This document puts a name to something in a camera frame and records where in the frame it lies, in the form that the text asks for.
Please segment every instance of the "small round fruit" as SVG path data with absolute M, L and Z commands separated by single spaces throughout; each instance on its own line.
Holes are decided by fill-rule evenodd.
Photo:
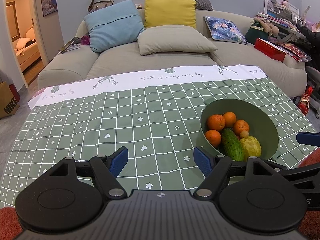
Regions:
M 214 114 L 207 120 L 207 125 L 210 130 L 222 131 L 226 125 L 226 120 L 221 114 Z
M 240 138 L 242 139 L 242 138 L 245 138 L 245 137 L 248 137 L 249 136 L 249 132 L 248 131 L 246 131 L 246 130 L 244 130 L 244 131 L 242 131 L 241 133 L 240 133 Z
M 204 134 L 204 136 L 213 147 L 218 147 L 221 143 L 221 134 L 216 130 L 209 130 Z
M 236 123 L 233 125 L 233 132 L 236 134 L 236 135 L 240 135 L 240 133 L 242 131 L 247 131 L 249 132 L 250 131 L 250 127 L 248 125 L 248 123 L 244 120 L 238 120 L 236 121 Z
M 226 120 L 226 127 L 228 128 L 233 127 L 237 121 L 237 117 L 233 112 L 227 112 L 223 115 L 223 117 Z

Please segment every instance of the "bed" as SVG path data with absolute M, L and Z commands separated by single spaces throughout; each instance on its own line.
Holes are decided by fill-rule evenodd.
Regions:
M 35 39 L 35 33 L 33 28 L 27 31 L 26 38 L 30 38 L 31 40 Z M 19 62 L 20 68 L 24 71 L 28 68 L 33 62 L 35 62 L 38 58 L 40 58 L 40 52 L 38 49 L 37 42 L 31 44 L 28 47 L 24 47 L 20 50 L 16 49 L 18 40 L 13 42 L 13 47 L 16 52 L 16 57 Z

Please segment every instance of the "gray sofa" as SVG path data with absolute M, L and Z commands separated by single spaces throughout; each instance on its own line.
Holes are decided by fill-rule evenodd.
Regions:
M 139 10 L 144 21 L 144 10 Z M 162 52 L 141 56 L 138 43 L 133 42 L 92 52 L 89 46 L 56 56 L 39 74 L 39 89 L 54 85 L 77 82 L 84 79 L 142 70 L 159 70 L 191 65 L 256 65 L 289 97 L 303 94 L 307 85 L 305 64 L 286 55 L 284 62 L 276 61 L 252 45 L 214 41 L 203 16 L 214 16 L 233 21 L 242 34 L 250 28 L 252 18 L 220 11 L 196 10 L 196 28 L 218 48 L 212 53 Z M 84 22 L 76 32 L 77 37 L 87 33 Z

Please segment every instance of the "handbag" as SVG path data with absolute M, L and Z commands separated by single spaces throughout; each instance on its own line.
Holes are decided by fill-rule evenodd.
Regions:
M 99 1 L 99 2 L 94 2 L 94 0 L 91 0 L 91 4 L 88 8 L 88 12 L 94 12 L 99 9 L 111 6 L 111 5 L 113 5 L 113 3 L 114 3 L 114 1 L 112 1 L 112 0 Z
M 267 41 L 269 38 L 269 34 L 264 32 L 264 29 L 262 28 L 260 23 L 253 22 L 247 34 L 245 35 L 245 38 L 247 42 L 254 45 L 258 38 Z

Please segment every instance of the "cucumber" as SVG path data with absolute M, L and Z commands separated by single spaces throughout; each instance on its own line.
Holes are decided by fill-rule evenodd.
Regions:
M 241 143 L 231 129 L 225 128 L 222 131 L 221 142 L 227 156 L 234 161 L 243 162 L 244 153 L 242 151 Z

